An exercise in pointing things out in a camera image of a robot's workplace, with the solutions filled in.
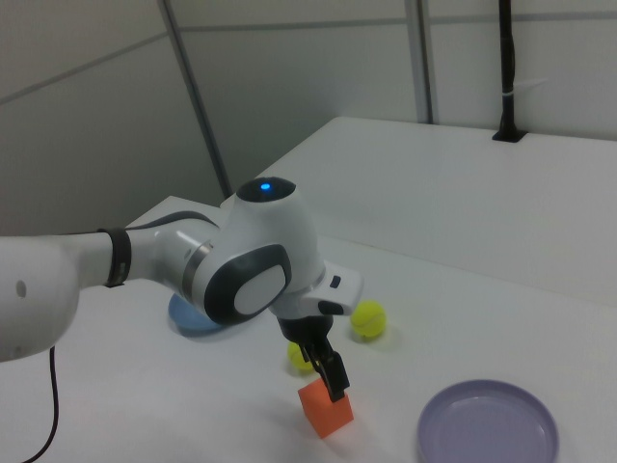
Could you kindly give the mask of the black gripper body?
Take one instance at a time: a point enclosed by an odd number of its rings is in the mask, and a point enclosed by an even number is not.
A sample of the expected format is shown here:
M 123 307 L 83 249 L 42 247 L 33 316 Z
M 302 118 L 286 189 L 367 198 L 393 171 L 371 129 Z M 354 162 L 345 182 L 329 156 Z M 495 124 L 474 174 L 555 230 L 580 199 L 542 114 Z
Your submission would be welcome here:
M 331 349 L 328 334 L 334 325 L 331 315 L 311 315 L 297 319 L 278 318 L 283 336 L 292 342 L 317 349 Z

